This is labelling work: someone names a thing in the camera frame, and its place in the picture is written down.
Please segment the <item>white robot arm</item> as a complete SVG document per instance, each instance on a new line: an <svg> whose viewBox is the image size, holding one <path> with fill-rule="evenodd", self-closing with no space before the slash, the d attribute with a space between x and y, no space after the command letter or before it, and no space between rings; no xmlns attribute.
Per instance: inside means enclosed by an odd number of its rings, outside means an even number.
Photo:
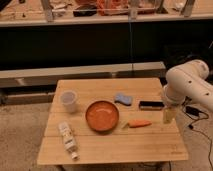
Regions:
<svg viewBox="0 0 213 171"><path fill-rule="evenodd" d="M191 60L166 72L167 84L161 92L165 124L172 122L186 97L213 112L213 85L206 81L208 76L209 67L202 60Z"/></svg>

